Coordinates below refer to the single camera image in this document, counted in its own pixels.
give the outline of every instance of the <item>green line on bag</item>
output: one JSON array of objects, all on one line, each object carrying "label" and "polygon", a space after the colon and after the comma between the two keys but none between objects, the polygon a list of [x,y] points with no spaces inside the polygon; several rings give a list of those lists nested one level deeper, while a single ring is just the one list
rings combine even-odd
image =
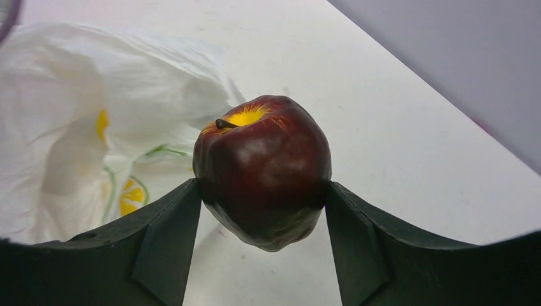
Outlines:
[{"label": "green line on bag", "polygon": [[113,206],[112,204],[115,199],[115,194],[117,192],[117,182],[115,179],[115,173],[108,166],[104,166],[103,169],[109,175],[109,182],[111,183],[111,192],[109,194],[109,199],[107,200],[107,208],[105,209],[105,213],[101,217],[101,223],[105,224],[105,219],[110,214],[111,207]]},{"label": "green line on bag", "polygon": [[146,153],[145,156],[146,157],[150,157],[158,152],[169,152],[169,153],[173,153],[173,154],[178,154],[178,155],[181,155],[181,156],[188,156],[188,153],[185,153],[185,152],[181,152],[181,151],[177,151],[177,150],[173,150],[173,149],[169,149],[167,148],[167,145],[160,145],[158,147],[156,147],[155,149],[152,149],[150,152]]}]

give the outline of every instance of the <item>white surface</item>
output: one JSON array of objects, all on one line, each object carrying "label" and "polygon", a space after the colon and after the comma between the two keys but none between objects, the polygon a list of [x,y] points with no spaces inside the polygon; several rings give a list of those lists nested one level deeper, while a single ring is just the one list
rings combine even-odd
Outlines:
[{"label": "white surface", "polygon": [[[312,113],[334,180],[421,228],[486,244],[541,227],[541,178],[324,0],[26,6],[23,23],[140,27],[225,47],[245,97],[286,94]],[[186,306],[340,305],[324,217],[275,254],[215,224],[204,210]]]}]

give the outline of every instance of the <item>plastic bag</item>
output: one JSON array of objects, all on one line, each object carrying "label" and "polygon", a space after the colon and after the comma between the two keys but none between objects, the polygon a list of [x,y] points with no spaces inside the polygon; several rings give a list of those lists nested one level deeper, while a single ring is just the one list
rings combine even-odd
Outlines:
[{"label": "plastic bag", "polygon": [[204,124],[244,102],[189,38],[41,23],[0,48],[0,237],[68,240],[193,177]]}]

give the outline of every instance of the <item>red apple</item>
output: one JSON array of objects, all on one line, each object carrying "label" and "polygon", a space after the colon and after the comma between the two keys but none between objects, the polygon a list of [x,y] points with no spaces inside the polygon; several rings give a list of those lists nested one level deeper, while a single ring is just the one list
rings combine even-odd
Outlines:
[{"label": "red apple", "polygon": [[330,182],[329,143],[298,103],[261,96],[205,126],[193,171],[220,223],[247,244],[276,252],[316,226]]}]

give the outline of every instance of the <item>apple stem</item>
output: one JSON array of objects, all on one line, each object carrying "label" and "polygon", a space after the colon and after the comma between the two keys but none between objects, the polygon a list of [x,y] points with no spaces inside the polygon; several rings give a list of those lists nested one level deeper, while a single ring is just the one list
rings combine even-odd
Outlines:
[{"label": "apple stem", "polygon": [[239,126],[235,125],[235,124],[232,124],[231,122],[227,122],[223,119],[216,119],[216,127],[218,129],[225,129],[225,128],[237,128]]}]

